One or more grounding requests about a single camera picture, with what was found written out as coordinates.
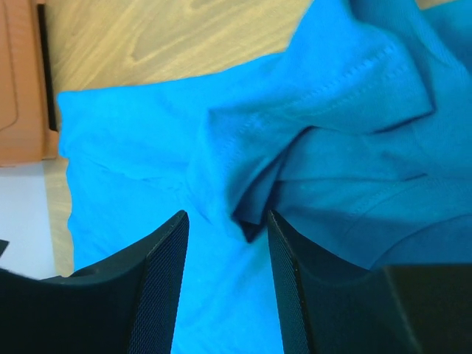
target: black strip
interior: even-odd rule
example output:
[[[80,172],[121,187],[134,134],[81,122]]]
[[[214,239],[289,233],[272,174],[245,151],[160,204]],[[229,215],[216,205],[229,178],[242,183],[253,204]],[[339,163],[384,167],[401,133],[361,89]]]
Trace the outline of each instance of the black strip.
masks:
[[[54,106],[54,90],[52,88],[51,60],[49,58],[49,46],[47,43],[46,30],[46,8],[43,4],[38,5],[39,33],[41,35],[41,48],[43,52],[44,79],[46,81],[47,111],[49,118],[49,129],[58,131],[56,110]]]
[[[0,257],[5,251],[5,249],[7,249],[8,243],[9,243],[8,241],[0,240]]]

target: wooden table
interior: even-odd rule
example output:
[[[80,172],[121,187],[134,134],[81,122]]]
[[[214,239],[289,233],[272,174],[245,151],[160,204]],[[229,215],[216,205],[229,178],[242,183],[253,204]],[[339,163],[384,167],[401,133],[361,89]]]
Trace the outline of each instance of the wooden table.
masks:
[[[444,0],[418,0],[421,7]],[[311,0],[47,0],[56,92],[218,72],[283,50]],[[44,162],[56,268],[72,272],[67,160]]]

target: folded fabric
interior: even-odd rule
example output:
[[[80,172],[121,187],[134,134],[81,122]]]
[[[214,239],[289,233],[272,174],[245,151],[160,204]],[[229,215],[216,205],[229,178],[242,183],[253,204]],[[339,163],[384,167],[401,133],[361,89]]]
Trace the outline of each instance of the folded fabric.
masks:
[[[186,209],[173,353],[274,354],[269,207],[365,268],[472,261],[471,13],[317,0],[283,53],[59,94],[75,267]]]

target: orange box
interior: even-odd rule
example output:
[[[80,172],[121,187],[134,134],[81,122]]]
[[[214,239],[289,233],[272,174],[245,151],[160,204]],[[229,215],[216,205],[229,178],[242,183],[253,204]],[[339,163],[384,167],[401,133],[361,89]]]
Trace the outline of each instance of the orange box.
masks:
[[[0,167],[57,156],[44,2],[0,0]]]

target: white floor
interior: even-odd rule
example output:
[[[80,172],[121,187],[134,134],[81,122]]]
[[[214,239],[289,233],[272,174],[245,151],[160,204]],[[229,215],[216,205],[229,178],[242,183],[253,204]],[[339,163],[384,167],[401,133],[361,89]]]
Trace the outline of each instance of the white floor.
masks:
[[[35,279],[56,275],[42,164],[0,168],[0,268]]]

